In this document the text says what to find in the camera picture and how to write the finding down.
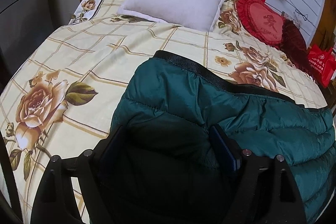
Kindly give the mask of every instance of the metal screw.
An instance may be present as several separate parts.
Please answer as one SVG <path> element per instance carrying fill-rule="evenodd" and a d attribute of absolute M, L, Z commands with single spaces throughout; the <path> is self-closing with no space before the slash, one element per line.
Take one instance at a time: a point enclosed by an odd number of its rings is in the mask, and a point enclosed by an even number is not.
<path fill-rule="evenodd" d="M 252 151 L 250 149 L 243 149 L 243 155 L 245 155 L 245 156 L 251 156 L 252 155 Z"/>
<path fill-rule="evenodd" d="M 53 156 L 50 158 L 50 160 L 53 161 L 53 162 L 57 161 L 58 159 L 59 159 L 59 156 L 58 156 L 58 155 L 53 155 Z"/>
<path fill-rule="evenodd" d="M 92 153 L 93 153 L 93 151 L 92 151 L 91 149 L 86 149 L 86 150 L 83 152 L 84 156 L 86 156 L 86 157 L 91 156 Z"/>
<path fill-rule="evenodd" d="M 277 160 L 278 161 L 284 161 L 285 160 L 285 158 L 283 157 L 283 155 L 277 155 Z"/>

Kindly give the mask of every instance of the red heart-shaped pillow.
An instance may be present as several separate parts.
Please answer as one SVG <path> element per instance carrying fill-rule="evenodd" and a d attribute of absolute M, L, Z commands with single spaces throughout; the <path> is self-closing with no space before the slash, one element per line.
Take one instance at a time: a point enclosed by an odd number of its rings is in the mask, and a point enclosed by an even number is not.
<path fill-rule="evenodd" d="M 243 27 L 255 38 L 277 47 L 282 41 L 284 18 L 261 0 L 238 0 L 236 9 Z"/>

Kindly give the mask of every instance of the red bag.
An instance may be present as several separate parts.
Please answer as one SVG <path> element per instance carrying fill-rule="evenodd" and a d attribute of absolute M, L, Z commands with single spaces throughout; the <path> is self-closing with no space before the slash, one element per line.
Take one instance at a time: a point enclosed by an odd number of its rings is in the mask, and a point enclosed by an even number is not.
<path fill-rule="evenodd" d="M 335 58 L 331 55 L 332 48 L 329 51 L 322 51 L 318 46 L 313 45 L 308 53 L 310 66 L 313 68 L 315 79 L 326 88 L 331 77 L 336 70 Z"/>

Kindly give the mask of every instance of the yellow fabric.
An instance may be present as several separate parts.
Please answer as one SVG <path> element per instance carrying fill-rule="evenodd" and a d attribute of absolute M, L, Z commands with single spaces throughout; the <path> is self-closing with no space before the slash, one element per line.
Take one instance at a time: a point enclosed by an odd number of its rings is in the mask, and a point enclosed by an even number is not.
<path fill-rule="evenodd" d="M 83 1 L 86 4 L 82 2 L 79 9 L 93 7 Z M 105 138 L 134 71 L 157 50 L 190 58 L 230 81 L 255 79 L 256 85 L 306 107 L 326 106 L 318 86 L 293 68 L 283 52 L 243 29 L 235 0 L 224 3 L 217 33 L 118 16 L 123 1 L 101 0 L 92 9 L 92 19 L 58 28 L 1 94 L 0 128 L 15 169 L 25 223 L 30 222 L 49 156 L 75 157 Z M 4 191 L 3 177 L 0 187 Z M 76 179 L 73 187 L 80 214 L 88 223 Z"/>

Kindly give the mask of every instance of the bedspread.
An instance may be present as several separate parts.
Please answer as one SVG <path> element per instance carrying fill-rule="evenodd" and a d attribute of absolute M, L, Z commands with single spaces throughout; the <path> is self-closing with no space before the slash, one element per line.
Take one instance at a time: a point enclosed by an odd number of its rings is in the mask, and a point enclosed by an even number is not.
<path fill-rule="evenodd" d="M 1 94 L 1 132 L 25 223 L 50 156 L 75 157 L 105 138 L 136 68 L 157 50 L 190 58 L 236 84 L 262 86 L 306 107 L 326 106 L 307 74 L 243 29 L 236 0 L 224 3 L 213 33 L 119 16 L 123 1 L 83 0 L 70 24 L 41 44 Z M 0 187 L 6 192 L 3 176 Z M 88 223 L 77 179 L 73 188 Z"/>

